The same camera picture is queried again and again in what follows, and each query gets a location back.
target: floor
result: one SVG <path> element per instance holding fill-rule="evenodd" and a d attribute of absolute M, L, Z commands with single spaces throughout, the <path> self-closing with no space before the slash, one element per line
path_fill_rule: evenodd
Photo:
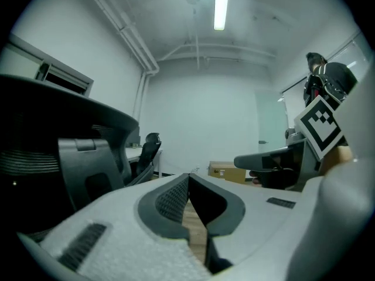
<path fill-rule="evenodd" d="M 206 257 L 207 229 L 199 219 L 193 204 L 187 202 L 183 212 L 182 225 L 190 231 L 190 249 L 193 254 L 204 263 Z"/>

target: fluorescent light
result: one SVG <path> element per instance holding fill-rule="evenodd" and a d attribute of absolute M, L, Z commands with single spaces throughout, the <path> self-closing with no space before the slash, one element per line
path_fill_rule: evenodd
<path fill-rule="evenodd" d="M 228 0 L 215 0 L 215 21 L 213 29 L 224 30 Z"/>
<path fill-rule="evenodd" d="M 352 63 L 348 64 L 346 67 L 351 68 L 351 67 L 355 66 L 356 64 L 357 64 L 357 62 L 353 61 Z"/>

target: ceiling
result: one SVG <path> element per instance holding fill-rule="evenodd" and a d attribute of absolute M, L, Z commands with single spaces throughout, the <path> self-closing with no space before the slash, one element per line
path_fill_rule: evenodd
<path fill-rule="evenodd" d="M 158 61 L 196 57 L 197 36 L 200 57 L 267 67 L 284 51 L 307 43 L 340 7 L 338 0 L 229 0 L 225 30 L 217 31 L 214 0 L 111 1 L 131 18 Z"/>

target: white wall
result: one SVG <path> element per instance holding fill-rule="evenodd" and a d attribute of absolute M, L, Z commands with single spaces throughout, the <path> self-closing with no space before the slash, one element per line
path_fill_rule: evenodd
<path fill-rule="evenodd" d="M 90 98 L 132 114 L 141 69 L 93 0 L 34 0 L 12 32 L 93 79 Z"/>
<path fill-rule="evenodd" d="M 315 36 L 306 37 L 304 45 L 278 52 L 277 63 L 271 70 L 273 85 L 278 90 L 293 85 L 308 74 L 308 52 L 317 52 L 328 58 L 358 31 L 351 13 L 344 8 L 340 9 L 323 24 Z"/>
<path fill-rule="evenodd" d="M 211 160 L 233 161 L 258 152 L 257 88 L 271 88 L 264 67 L 235 61 L 161 63 L 150 79 L 141 114 L 141 137 L 159 132 L 162 171 L 207 173 Z"/>

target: table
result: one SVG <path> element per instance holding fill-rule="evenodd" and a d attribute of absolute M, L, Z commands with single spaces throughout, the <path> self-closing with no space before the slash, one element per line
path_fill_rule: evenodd
<path fill-rule="evenodd" d="M 161 165 L 161 154 L 163 152 L 163 148 L 159 148 L 155 158 L 159 156 L 159 163 L 158 163 L 158 171 L 159 171 L 159 178 L 162 177 L 162 165 Z M 142 147 L 138 148 L 125 148 L 125 153 L 129 162 L 136 162 L 142 154 Z"/>

